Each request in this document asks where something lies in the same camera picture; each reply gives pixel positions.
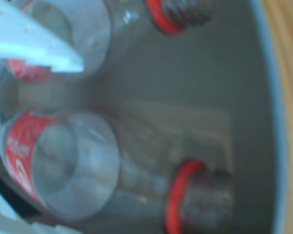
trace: red label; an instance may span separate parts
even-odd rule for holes
[[[22,8],[23,12],[28,13],[32,3],[33,0],[28,0]],[[18,59],[7,59],[6,62],[12,73],[22,81],[41,82],[53,80],[53,77],[40,66],[27,65],[24,60]]]
[[[25,112],[12,124],[6,138],[5,157],[11,177],[39,203],[32,180],[31,159],[37,138],[58,116],[59,113],[46,115],[36,110]]]

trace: red ring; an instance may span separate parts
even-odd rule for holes
[[[176,25],[170,18],[168,18],[162,11],[161,0],[146,0],[153,19],[157,25],[166,33],[173,34],[183,30],[182,27]]]
[[[172,184],[166,207],[166,228],[169,234],[182,234],[179,203],[184,197],[191,175],[204,167],[205,163],[191,159],[185,162],[178,171]]]

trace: white plastic piece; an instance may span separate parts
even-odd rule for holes
[[[0,234],[82,234],[76,230],[57,226],[49,227],[40,223],[32,225],[22,220],[0,194]]]
[[[82,57],[65,41],[6,0],[0,0],[0,59],[22,59],[53,72],[82,72]]]

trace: bottle neck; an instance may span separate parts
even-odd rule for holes
[[[171,188],[166,227],[169,234],[218,233],[228,226],[233,210],[232,177],[210,172],[189,160],[178,171]]]
[[[188,26],[203,25],[212,16],[212,0],[145,0],[155,24],[174,34]]]

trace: clear plastic bottle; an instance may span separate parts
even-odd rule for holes
[[[39,23],[70,43],[84,59],[84,72],[50,74],[48,69],[8,59],[12,73],[27,82],[81,80],[120,59],[152,31],[182,32],[210,18],[212,0],[13,0]]]
[[[144,220],[170,234],[226,224],[229,174],[191,158],[163,160],[170,141],[142,126],[106,114],[29,110],[0,124],[0,157],[34,200],[68,222]]]

